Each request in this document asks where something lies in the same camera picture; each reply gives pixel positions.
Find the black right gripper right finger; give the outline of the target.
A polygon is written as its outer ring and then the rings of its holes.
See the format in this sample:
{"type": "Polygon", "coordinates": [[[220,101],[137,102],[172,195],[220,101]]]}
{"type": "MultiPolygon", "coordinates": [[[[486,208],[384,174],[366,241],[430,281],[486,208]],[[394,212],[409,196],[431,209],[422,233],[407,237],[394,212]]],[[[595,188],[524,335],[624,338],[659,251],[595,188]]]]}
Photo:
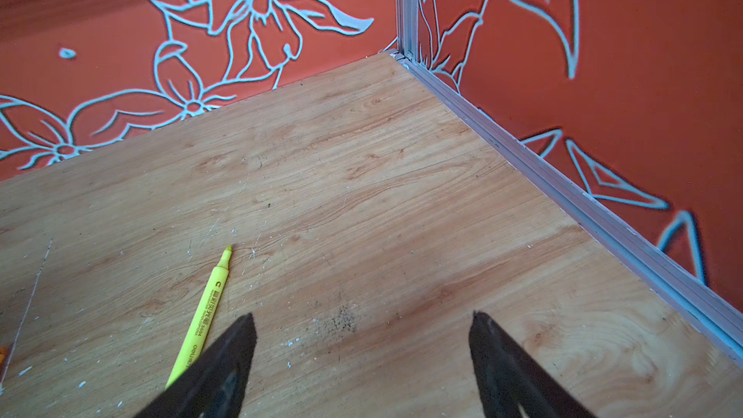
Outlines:
{"type": "Polygon", "coordinates": [[[593,415],[487,313],[473,313],[468,344],[485,416],[593,415]]]}

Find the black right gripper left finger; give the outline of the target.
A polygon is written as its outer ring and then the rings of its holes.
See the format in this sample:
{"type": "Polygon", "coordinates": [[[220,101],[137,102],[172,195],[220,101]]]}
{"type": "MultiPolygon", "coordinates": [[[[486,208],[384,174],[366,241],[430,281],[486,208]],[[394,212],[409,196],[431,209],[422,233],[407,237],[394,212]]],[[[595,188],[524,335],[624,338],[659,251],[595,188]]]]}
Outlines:
{"type": "Polygon", "coordinates": [[[238,417],[257,346],[251,313],[236,319],[179,379],[137,418],[238,417]]]}

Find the orange marker pen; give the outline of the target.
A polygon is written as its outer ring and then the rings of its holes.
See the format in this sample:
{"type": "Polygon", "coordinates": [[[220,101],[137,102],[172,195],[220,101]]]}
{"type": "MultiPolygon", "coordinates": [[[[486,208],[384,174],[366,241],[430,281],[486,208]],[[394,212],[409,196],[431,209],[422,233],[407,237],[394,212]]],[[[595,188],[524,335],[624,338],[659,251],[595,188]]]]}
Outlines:
{"type": "Polygon", "coordinates": [[[7,358],[8,350],[5,346],[0,348],[0,367],[2,368],[7,358]]]}

